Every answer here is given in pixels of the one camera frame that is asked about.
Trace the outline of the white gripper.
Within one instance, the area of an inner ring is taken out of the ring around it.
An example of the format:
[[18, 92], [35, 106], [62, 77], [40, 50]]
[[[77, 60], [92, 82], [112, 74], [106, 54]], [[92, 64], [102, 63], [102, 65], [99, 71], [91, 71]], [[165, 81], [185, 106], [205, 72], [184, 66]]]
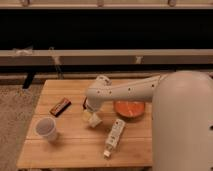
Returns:
[[89, 120], [102, 107], [103, 101], [86, 98], [83, 102], [82, 118]]

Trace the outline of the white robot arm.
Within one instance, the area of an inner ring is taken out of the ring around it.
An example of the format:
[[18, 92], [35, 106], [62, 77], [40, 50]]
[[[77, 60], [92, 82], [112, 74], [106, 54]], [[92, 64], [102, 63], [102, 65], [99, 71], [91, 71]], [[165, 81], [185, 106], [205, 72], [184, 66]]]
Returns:
[[213, 78], [177, 71], [112, 85], [100, 75], [85, 92], [86, 108], [106, 101], [152, 104], [153, 171], [213, 171]]

